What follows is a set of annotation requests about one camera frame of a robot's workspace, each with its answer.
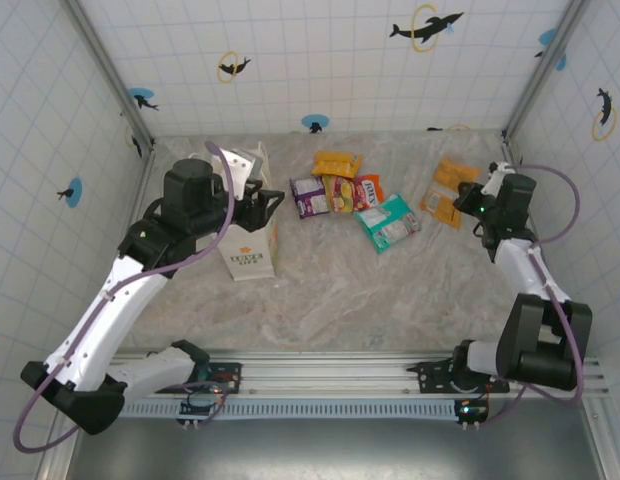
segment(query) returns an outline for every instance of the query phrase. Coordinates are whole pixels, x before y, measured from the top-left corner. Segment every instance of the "yellow ring sticker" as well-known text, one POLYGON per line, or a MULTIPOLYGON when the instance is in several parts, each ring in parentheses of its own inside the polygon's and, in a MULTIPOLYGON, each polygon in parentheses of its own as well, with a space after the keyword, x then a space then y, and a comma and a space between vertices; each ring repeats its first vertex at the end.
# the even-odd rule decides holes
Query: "yellow ring sticker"
POLYGON ((428 48, 423 49, 423 50, 420 49, 414 41, 414 29, 415 29, 414 22, 417 20, 417 15, 419 15, 419 12, 425 8, 431 10, 433 13, 437 13, 437 9, 434 8, 432 5, 430 5, 429 3, 423 4, 414 11, 414 15, 412 16, 412 24, 410 25, 410 38, 412 39, 412 48, 414 48, 415 52, 419 52, 419 53, 429 52, 430 50, 432 50, 434 47, 437 46, 437 42, 439 41, 439 34, 437 33, 434 37, 434 42, 432 42, 432 45, 430 45, 428 48))
POLYGON ((226 52, 223 57, 221 57, 221 60, 219 60, 219 65, 217 65, 217 78, 221 83, 230 83, 232 80, 234 80, 234 77, 237 74, 237 68, 239 68, 239 54, 234 50, 230 50, 229 52, 226 52), (232 76, 224 80, 223 78, 221 78, 221 65, 223 64, 223 61, 230 55, 234 56, 234 68, 232 69, 232 76))
POLYGON ((134 146, 132 143, 132 129, 130 128, 130 125, 126 125, 125 140, 128 148, 132 148, 134 146))
POLYGON ((597 137, 597 123, 599 122, 599 119, 603 117, 603 112, 599 111, 599 113, 597 113, 597 115, 594 117, 594 120, 592 121, 592 139, 595 142, 603 142, 606 138, 612 135, 614 129, 617 128, 617 109, 611 106, 610 111, 614 115, 614 119, 612 120, 612 127, 610 127, 610 131, 604 136, 597 137))

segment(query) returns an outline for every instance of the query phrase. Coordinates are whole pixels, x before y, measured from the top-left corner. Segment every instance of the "teal snack bag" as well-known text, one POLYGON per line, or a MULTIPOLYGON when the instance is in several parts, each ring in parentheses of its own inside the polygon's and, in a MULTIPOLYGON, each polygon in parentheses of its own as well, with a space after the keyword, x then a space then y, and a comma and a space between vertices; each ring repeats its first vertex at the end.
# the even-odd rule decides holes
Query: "teal snack bag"
POLYGON ((377 253, 421 230, 421 223, 400 195, 393 193, 377 207, 355 212, 377 253))

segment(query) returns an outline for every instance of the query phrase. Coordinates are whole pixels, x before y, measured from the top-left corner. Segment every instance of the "metal rail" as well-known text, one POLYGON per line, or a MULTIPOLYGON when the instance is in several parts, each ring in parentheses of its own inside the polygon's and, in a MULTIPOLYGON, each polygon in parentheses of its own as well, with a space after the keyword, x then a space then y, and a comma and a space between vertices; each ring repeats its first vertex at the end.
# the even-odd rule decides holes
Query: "metal rail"
MULTIPOLYGON (((273 418, 417 418, 456 420, 454 400, 464 395, 423 395, 416 376, 406 367, 418 361, 440 360, 449 352, 251 352, 208 351, 216 362, 241 362, 242 383, 239 395, 228 399, 227 411, 219 420, 273 418)), ((148 350, 118 354, 113 364, 144 358, 148 350)), ((615 437, 616 415, 606 380, 596 358, 584 362, 586 390, 582 401, 585 428, 590 432, 592 449, 601 466, 601 477, 620 480, 620 441, 615 437)), ((512 398, 519 391, 511 385, 508 394, 495 399, 512 398)), ((560 396, 570 392, 555 391, 560 396)), ((152 395, 127 406, 122 413, 129 418, 170 418, 201 420, 181 415, 179 406, 185 395, 152 395)), ((535 398, 533 393, 524 400, 535 398)), ((72 424, 57 414, 51 438, 72 424)), ((37 480, 65 478, 77 438, 46 452, 37 480)))
POLYGON ((543 52, 537 70, 528 82, 528 85, 523 91, 521 98, 519 98, 517 106, 508 121, 508 125, 505 128, 506 141, 510 141, 510 139, 514 138, 521 128, 521 125, 532 109, 532 105, 539 97, 543 86, 546 84, 557 63, 565 53, 566 45, 589 5, 590 0, 572 0, 568 5, 563 18, 559 22, 554 38, 543 52))
POLYGON ((94 30, 92 23, 88 19, 83 7, 79 0, 61 0, 61 6, 64 11, 70 17, 70 20, 74 23, 75 29, 85 47, 90 52, 92 59, 97 65, 97 68, 104 76, 106 83, 110 86, 112 93, 117 98, 119 106, 123 110, 123 114, 130 123, 130 128, 134 133, 137 141, 142 143, 147 152, 152 150, 152 135, 148 127, 144 123, 139 110, 132 101, 128 93, 123 80, 119 76, 116 67, 110 60, 106 49, 104 48, 97 32, 94 30))

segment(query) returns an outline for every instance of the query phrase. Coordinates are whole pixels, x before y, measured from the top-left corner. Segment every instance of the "marble floor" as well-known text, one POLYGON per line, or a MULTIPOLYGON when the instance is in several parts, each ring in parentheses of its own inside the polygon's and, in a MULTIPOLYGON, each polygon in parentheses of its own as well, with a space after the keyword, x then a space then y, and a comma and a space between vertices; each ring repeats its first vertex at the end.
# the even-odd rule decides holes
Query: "marble floor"
MULTIPOLYGON (((465 217, 461 231, 417 204, 443 155, 482 168, 502 159, 496 132, 387 132, 213 136, 225 148, 266 145, 278 209, 277 277, 234 282, 218 251, 180 270, 145 309, 124 347, 163 347, 185 338, 203 348, 268 350, 438 350, 465 338, 497 339, 514 294, 465 217), (422 220, 421 232, 377 255, 353 215, 300 220, 288 186, 312 168, 316 150, 364 155, 422 220)), ((164 138, 144 195, 162 196, 163 175, 203 152, 206 138, 164 138)))

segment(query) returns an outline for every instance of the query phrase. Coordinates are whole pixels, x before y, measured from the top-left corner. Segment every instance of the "red snack bag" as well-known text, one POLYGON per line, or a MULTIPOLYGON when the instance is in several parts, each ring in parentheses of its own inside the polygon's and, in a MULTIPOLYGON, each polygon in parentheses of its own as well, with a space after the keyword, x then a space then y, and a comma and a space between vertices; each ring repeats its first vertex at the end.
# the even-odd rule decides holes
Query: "red snack bag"
POLYGON ((383 203, 383 190, 379 175, 361 175, 354 178, 354 211, 360 212, 383 203))
POLYGON ((361 175, 352 180, 324 175, 322 179, 331 212, 360 212, 383 202, 379 175, 361 175))

